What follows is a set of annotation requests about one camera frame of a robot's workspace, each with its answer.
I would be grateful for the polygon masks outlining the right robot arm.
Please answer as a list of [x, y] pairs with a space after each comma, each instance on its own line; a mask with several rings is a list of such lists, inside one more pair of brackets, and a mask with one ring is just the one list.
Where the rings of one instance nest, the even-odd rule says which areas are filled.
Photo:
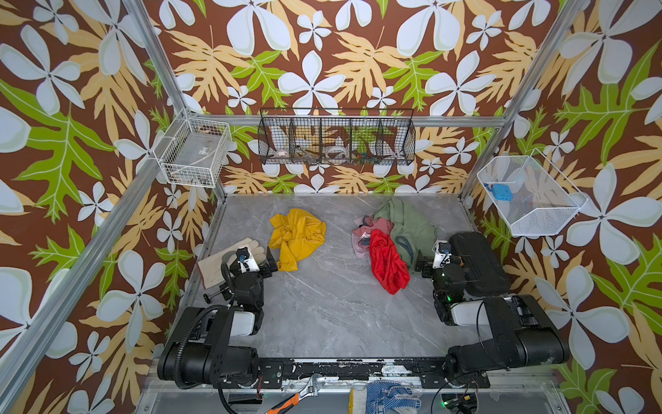
[[495, 370], [567, 362], [570, 347], [528, 294], [510, 295], [510, 282], [494, 255], [418, 254], [415, 270], [433, 283], [434, 306], [448, 326], [475, 329], [475, 343], [449, 348], [443, 375], [454, 386]]

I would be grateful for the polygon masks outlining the red cloth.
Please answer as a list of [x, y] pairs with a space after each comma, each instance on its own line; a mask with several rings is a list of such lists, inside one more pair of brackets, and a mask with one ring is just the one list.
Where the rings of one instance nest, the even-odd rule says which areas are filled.
[[390, 295], [395, 295], [408, 286], [409, 269], [389, 235], [374, 229], [371, 233], [369, 254], [373, 276]]

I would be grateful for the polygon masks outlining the aluminium frame post left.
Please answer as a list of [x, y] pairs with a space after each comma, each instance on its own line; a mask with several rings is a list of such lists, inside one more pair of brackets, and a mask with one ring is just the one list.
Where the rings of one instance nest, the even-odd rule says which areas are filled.
[[[190, 112], [197, 114], [189, 108], [184, 101], [184, 94], [177, 82], [174, 71], [167, 60], [165, 49], [163, 48], [157, 34], [153, 31], [153, 24], [151, 24], [144, 3], [142, 1], [125, 1], [123, 5], [128, 10], [129, 17], [134, 19], [134, 25], [145, 44], [148, 57], [153, 65], [153, 71], [160, 80], [163, 94], [165, 98], [171, 102], [172, 109], [174, 110], [172, 121], [181, 110], [189, 110]], [[217, 181], [217, 186], [208, 189], [211, 189], [215, 193], [215, 196], [221, 203], [226, 201], [227, 193], [222, 188], [220, 177]]]

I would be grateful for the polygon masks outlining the pink cloth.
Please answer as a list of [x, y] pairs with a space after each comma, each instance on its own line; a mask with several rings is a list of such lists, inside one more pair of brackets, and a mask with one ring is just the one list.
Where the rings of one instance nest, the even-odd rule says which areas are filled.
[[353, 230], [351, 239], [353, 252], [358, 259], [366, 259], [369, 257], [369, 247], [371, 241], [371, 234], [374, 230], [379, 230], [389, 236], [394, 227], [394, 224], [385, 218], [373, 218], [366, 215], [354, 221], [357, 226]]

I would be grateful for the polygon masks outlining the olive green cloth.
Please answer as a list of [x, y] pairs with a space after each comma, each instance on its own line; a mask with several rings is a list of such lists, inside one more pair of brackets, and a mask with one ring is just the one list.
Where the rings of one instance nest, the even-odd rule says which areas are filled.
[[372, 214], [372, 218], [384, 218], [393, 224], [391, 241], [410, 270], [415, 269], [418, 253], [431, 249], [437, 240], [434, 225], [401, 198], [388, 200]]

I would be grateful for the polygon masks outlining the blue object in basket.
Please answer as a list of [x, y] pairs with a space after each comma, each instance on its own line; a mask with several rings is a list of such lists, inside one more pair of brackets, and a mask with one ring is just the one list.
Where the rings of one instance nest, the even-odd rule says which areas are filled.
[[514, 196], [510, 187], [504, 184], [491, 185], [490, 191], [496, 201], [510, 202]]

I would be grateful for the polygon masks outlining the orange handled adjustable wrench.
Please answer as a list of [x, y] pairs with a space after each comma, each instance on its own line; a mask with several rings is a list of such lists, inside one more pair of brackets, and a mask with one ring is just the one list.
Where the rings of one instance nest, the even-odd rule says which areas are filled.
[[312, 374], [302, 390], [295, 393], [284, 402], [274, 405], [272, 409], [267, 411], [267, 414], [285, 414], [305, 398], [316, 397], [323, 385], [324, 382], [322, 381], [322, 376], [320, 374]]

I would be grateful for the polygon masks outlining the cream leather work glove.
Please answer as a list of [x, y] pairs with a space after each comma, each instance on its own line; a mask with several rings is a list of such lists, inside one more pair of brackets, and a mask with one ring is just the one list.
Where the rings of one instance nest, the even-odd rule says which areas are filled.
[[236, 251], [239, 248], [248, 248], [258, 264], [267, 259], [267, 251], [265, 248], [260, 246], [258, 241], [251, 238], [245, 238], [239, 241], [239, 243], [235, 243], [220, 252], [210, 255], [209, 257], [200, 260], [197, 265], [198, 271], [201, 274], [202, 286], [205, 290], [224, 282], [221, 265], [225, 263], [230, 266], [237, 258]]

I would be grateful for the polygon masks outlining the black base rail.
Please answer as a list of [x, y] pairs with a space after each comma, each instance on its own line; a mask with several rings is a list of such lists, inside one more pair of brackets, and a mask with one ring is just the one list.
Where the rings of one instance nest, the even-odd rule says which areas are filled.
[[424, 389], [442, 387], [448, 380], [449, 387], [469, 387], [488, 389], [491, 387], [486, 373], [462, 374], [446, 377], [445, 359], [442, 357], [412, 358], [266, 358], [259, 357], [253, 363], [255, 373], [208, 373], [204, 378], [212, 385], [224, 381], [227, 386], [238, 388], [248, 386], [251, 379], [257, 380], [265, 389], [277, 389], [286, 381], [301, 381], [320, 374], [324, 378], [338, 381], [373, 381], [378, 378], [415, 378], [417, 386]]

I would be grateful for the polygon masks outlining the aluminium frame post right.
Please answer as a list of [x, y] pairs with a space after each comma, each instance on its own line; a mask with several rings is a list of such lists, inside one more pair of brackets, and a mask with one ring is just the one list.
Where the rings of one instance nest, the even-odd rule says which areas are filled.
[[531, 66], [527, 72], [525, 72], [522, 82], [515, 92], [509, 107], [504, 111], [502, 123], [498, 127], [495, 127], [493, 134], [487, 141], [484, 150], [479, 155], [478, 160], [468, 175], [467, 181], [460, 192], [460, 200], [462, 202], [471, 196], [472, 191], [478, 182], [479, 171], [489, 163], [496, 151], [498, 151], [502, 141], [508, 137], [510, 130], [513, 129], [515, 125], [515, 117], [522, 111], [522, 107], [524, 107], [529, 93], [531, 93], [536, 87], [542, 74], [544, 74], [546, 70], [546, 66], [560, 47], [560, 43], [565, 39], [566, 33], [571, 29], [578, 13], [581, 12], [583, 8], [583, 3], [583, 1], [576, 0], [566, 1], [564, 7], [560, 9], [559, 15], [536, 52]]

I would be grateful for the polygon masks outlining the blue dotted work glove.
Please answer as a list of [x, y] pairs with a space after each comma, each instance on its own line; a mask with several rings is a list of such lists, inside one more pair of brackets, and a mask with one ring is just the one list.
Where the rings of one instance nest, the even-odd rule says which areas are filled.
[[409, 386], [394, 381], [374, 381], [367, 385], [365, 412], [417, 413], [422, 401]]

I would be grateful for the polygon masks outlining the yellow cloth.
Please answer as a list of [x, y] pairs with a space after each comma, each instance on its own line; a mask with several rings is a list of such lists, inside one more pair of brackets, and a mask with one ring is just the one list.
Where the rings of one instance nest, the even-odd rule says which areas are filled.
[[268, 243], [279, 250], [281, 272], [298, 271], [298, 263], [310, 257], [326, 241], [326, 224], [306, 210], [291, 209], [270, 219], [273, 231]]

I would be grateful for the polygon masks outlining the aluminium frame post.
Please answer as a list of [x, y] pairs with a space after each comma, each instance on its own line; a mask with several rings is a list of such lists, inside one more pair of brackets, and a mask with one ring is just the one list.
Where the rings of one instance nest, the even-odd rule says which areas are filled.
[[[142, 1], [125, 1], [123, 5], [128, 10], [129, 17], [134, 19], [134, 25], [145, 44], [148, 57], [153, 65], [153, 71], [160, 80], [163, 94], [165, 98], [171, 102], [172, 109], [174, 110], [172, 121], [181, 110], [189, 110], [190, 112], [197, 114], [189, 108], [184, 101], [184, 94], [177, 82], [174, 71], [167, 60], [165, 49], [163, 48], [157, 34], [153, 31], [153, 24], [151, 24], [144, 3]], [[222, 188], [220, 177], [217, 181], [217, 186], [208, 189], [211, 189], [215, 193], [215, 196], [221, 203], [226, 201], [227, 193]]]
[[471, 196], [472, 191], [478, 182], [479, 171], [489, 163], [496, 151], [498, 151], [502, 141], [508, 137], [510, 130], [513, 129], [515, 125], [515, 117], [522, 111], [522, 107], [524, 107], [529, 93], [531, 93], [536, 87], [542, 74], [544, 74], [546, 70], [546, 66], [560, 47], [560, 43], [565, 39], [566, 33], [571, 29], [578, 13], [581, 12], [583, 8], [583, 3], [583, 1], [576, 0], [566, 1], [564, 7], [560, 9], [559, 15], [536, 52], [531, 66], [527, 72], [525, 72], [522, 82], [515, 92], [509, 107], [504, 111], [502, 123], [498, 127], [495, 127], [493, 134], [487, 141], [484, 150], [479, 155], [478, 160], [468, 175], [467, 181], [460, 192], [460, 200], [462, 202]]

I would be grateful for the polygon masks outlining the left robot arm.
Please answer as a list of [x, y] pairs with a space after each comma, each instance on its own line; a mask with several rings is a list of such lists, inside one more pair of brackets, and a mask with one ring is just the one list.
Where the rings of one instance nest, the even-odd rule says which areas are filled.
[[265, 280], [277, 272], [271, 250], [253, 253], [240, 247], [217, 266], [221, 283], [207, 306], [187, 307], [161, 354], [157, 374], [180, 389], [201, 385], [219, 388], [255, 386], [260, 361], [255, 348], [232, 346], [232, 338], [254, 336], [264, 319]]

